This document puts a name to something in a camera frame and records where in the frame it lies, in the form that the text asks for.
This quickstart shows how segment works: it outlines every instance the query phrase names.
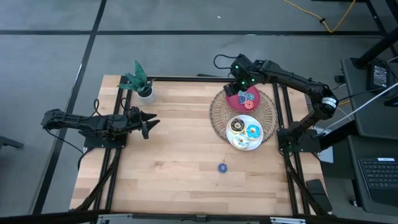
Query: keyboard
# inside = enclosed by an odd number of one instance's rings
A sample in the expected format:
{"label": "keyboard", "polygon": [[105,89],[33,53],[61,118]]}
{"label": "keyboard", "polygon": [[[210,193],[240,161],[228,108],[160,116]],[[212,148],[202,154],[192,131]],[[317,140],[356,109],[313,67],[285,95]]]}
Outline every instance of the keyboard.
{"label": "keyboard", "polygon": [[398,158],[371,158],[358,161],[368,190],[398,190]]}

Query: wooden table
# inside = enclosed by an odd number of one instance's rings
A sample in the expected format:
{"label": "wooden table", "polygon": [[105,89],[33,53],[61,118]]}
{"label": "wooden table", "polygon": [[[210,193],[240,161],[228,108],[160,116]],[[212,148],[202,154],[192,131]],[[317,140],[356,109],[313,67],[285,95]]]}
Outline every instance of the wooden table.
{"label": "wooden table", "polygon": [[[99,91],[101,114],[113,112],[118,75],[105,75]],[[161,122],[144,140],[139,131],[127,137],[114,189],[113,212],[291,215],[284,160],[276,133],[254,151],[239,151],[221,140],[209,119],[209,105],[225,83],[154,82],[156,102],[142,105],[136,93],[131,104],[155,113]],[[272,85],[257,85],[273,101]],[[280,91],[284,121],[287,118]],[[289,89],[294,120],[307,113],[304,94]],[[319,161],[301,153],[305,180],[321,179]],[[94,149],[81,162],[71,208],[79,206],[100,176],[104,149]],[[220,174],[219,163],[228,165]],[[104,208],[105,186],[100,208]],[[296,186],[299,211],[302,203]]]}

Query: black desk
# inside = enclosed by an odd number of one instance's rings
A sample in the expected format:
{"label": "black desk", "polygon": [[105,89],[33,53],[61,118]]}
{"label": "black desk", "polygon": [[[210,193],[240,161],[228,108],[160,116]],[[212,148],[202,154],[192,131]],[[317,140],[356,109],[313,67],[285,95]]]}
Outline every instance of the black desk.
{"label": "black desk", "polygon": [[[389,63],[389,66],[395,74],[398,74],[398,65]],[[355,68],[350,59],[342,60],[341,67],[349,95],[366,91],[367,70]],[[394,83],[393,78],[391,75],[390,83]],[[356,110],[374,96],[376,96],[374,93],[364,93],[352,97],[351,106],[353,110]],[[354,114],[356,128],[360,136],[398,140],[398,108],[384,106],[385,101],[384,98],[378,98]]]}
{"label": "black desk", "polygon": [[355,178],[353,187],[356,193],[355,196],[358,206],[361,206],[367,212],[397,216],[398,207],[373,202],[370,199],[358,165],[358,159],[375,157],[375,155],[377,155],[377,157],[398,157],[398,141],[348,136],[339,144],[347,145],[351,156]]}

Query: woven basket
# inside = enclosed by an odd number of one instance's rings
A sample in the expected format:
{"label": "woven basket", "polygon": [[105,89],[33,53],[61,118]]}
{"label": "woven basket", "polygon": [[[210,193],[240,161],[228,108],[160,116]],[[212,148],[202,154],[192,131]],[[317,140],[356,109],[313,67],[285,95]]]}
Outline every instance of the woven basket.
{"label": "woven basket", "polygon": [[275,104],[265,93],[262,91],[259,91],[259,93],[261,96],[260,105],[249,113],[241,113],[233,110],[226,101],[224,90],[221,90],[216,95],[210,105],[210,120],[214,131],[222,140],[228,142],[225,133],[226,126],[233,117],[241,114],[252,116],[260,122],[264,131],[264,138],[261,143],[264,143],[272,136],[277,122]]}

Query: toy donut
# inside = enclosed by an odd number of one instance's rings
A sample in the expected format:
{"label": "toy donut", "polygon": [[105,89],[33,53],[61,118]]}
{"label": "toy donut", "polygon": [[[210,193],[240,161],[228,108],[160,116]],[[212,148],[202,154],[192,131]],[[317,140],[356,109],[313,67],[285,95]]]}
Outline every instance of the toy donut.
{"label": "toy donut", "polygon": [[231,128],[232,132],[235,134],[241,133],[244,131],[244,122],[238,118],[233,119],[229,128]]}
{"label": "toy donut", "polygon": [[254,100],[254,94],[253,93],[249,93],[247,96],[248,100],[253,101]]}
{"label": "toy donut", "polygon": [[254,124],[250,124],[244,131],[250,140],[255,140],[260,137],[260,128]]}
{"label": "toy donut", "polygon": [[249,138],[243,133],[236,134],[232,144],[238,149],[245,149],[249,146]]}
{"label": "toy donut", "polygon": [[247,100],[247,98],[245,95],[239,95],[238,103],[245,104],[246,100]]}
{"label": "toy donut", "polygon": [[249,109],[249,110],[253,109],[253,108],[254,108],[254,103],[253,103],[253,101],[246,100],[246,102],[244,102],[244,107],[245,107],[246,109]]}

